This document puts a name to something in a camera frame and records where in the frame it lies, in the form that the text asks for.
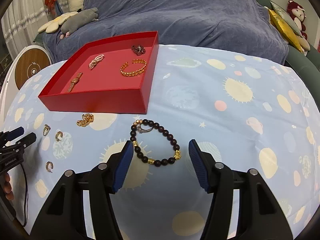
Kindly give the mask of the left hand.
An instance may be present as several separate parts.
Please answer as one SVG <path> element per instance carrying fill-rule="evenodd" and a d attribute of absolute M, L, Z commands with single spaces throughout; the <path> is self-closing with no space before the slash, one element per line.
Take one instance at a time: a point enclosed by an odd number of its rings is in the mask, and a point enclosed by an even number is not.
<path fill-rule="evenodd" d="M 4 174 L 4 180 L 5 180 L 5 182 L 4 182 L 3 190 L 5 192 L 5 196 L 6 196 L 7 200 L 9 200 L 9 201 L 14 200 L 14 194 L 12 191 L 12 187 L 10 184 L 10 176 L 8 173 Z"/>

